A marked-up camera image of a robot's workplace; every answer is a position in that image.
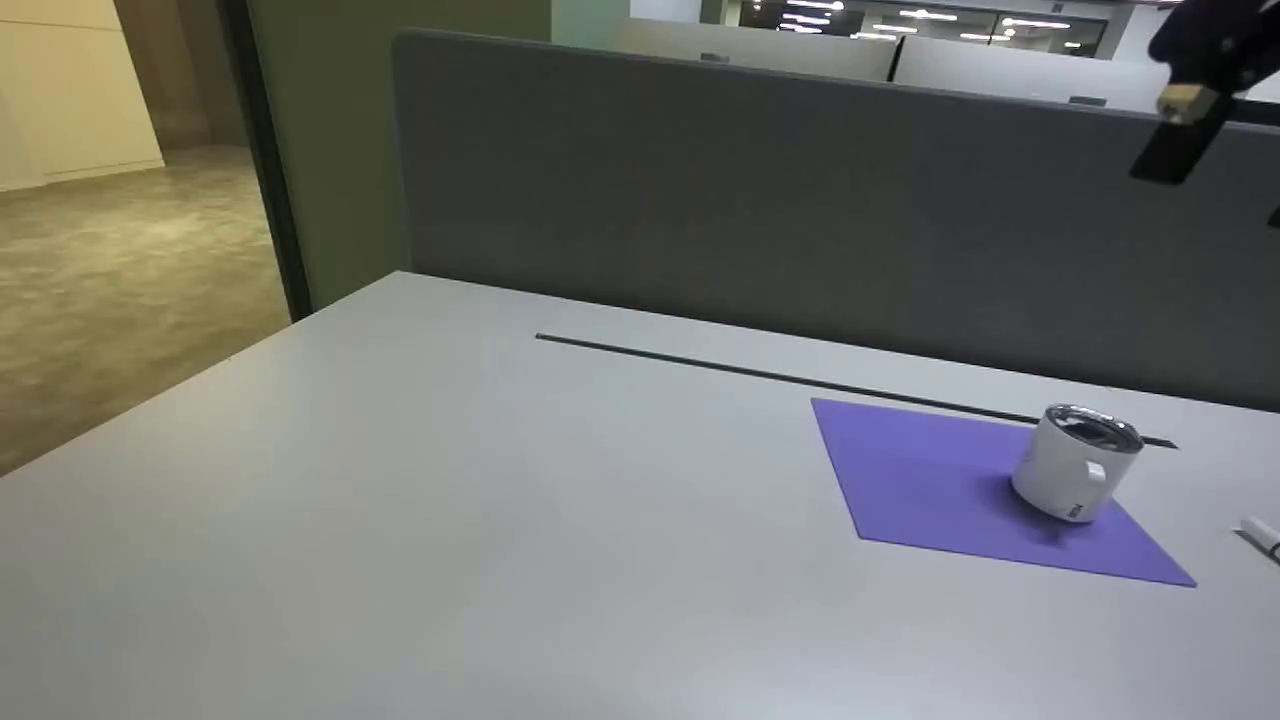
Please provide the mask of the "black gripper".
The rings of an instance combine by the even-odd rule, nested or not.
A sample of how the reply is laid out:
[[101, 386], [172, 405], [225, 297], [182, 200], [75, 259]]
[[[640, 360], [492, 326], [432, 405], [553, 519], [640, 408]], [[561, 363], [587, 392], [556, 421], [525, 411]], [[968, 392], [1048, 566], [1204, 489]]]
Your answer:
[[1176, 83], [1156, 94], [1161, 127], [1130, 177], [1183, 182], [1225, 127], [1219, 91], [1246, 91], [1280, 68], [1280, 0], [1179, 0], [1146, 56], [1169, 64]]

